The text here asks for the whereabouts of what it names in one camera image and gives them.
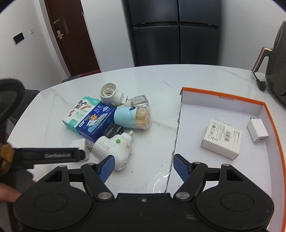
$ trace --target person's hand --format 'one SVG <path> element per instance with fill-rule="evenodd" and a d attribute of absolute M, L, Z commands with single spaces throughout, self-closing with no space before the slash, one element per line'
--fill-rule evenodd
<path fill-rule="evenodd" d="M 14 203 L 21 195 L 16 189 L 0 183 L 0 201 L 8 201 Z"/>

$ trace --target teal and white box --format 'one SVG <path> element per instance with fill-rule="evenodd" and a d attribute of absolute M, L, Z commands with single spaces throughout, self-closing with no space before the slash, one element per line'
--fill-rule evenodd
<path fill-rule="evenodd" d="M 92 111 L 101 101 L 91 97 L 84 97 L 80 100 L 77 105 L 64 117 L 62 120 L 64 124 L 73 130 L 74 132 L 79 132 L 76 130 L 78 124 Z"/>

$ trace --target blue box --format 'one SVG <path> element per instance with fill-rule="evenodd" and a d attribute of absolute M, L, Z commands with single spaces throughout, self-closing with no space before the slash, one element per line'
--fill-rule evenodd
<path fill-rule="evenodd" d="M 77 125 L 76 130 L 85 138 L 95 142 L 102 133 L 114 123 L 114 112 L 116 108 L 102 104 L 100 102 L 84 120 Z"/>

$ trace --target refrigerator door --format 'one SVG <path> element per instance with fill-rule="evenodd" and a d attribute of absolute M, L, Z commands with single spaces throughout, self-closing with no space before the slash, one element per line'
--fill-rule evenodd
<path fill-rule="evenodd" d="M 180 22 L 220 26 L 221 0 L 178 0 Z"/>
<path fill-rule="evenodd" d="M 217 65 L 220 29 L 180 26 L 181 64 Z"/>
<path fill-rule="evenodd" d="M 178 22 L 177 0 L 129 0 L 133 24 Z"/>
<path fill-rule="evenodd" d="M 179 64 L 179 26 L 134 27 L 139 66 Z"/>

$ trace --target product label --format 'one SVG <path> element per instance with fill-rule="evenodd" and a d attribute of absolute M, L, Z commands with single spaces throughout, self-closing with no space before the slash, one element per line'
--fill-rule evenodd
<path fill-rule="evenodd" d="M 78 125 L 77 128 L 81 128 L 80 131 L 86 131 L 92 133 L 97 127 L 99 127 L 103 120 L 112 114 L 111 118 L 113 120 L 115 108 L 103 105 L 102 103 L 98 104 L 85 119 Z"/>
<path fill-rule="evenodd" d="M 231 150 L 235 150 L 240 147 L 241 131 L 212 119 L 204 139 L 225 148 L 232 147 Z"/>
<path fill-rule="evenodd" d="M 72 127 L 76 127 L 85 118 L 85 116 L 100 102 L 101 101 L 98 99 L 84 97 L 68 113 L 68 115 L 63 119 L 63 121 L 68 123 Z"/>
<path fill-rule="evenodd" d="M 106 136 L 108 139 L 111 139 L 115 135 L 121 135 L 123 133 L 123 128 L 116 124 L 110 124 L 108 128 L 103 132 L 102 136 Z"/>

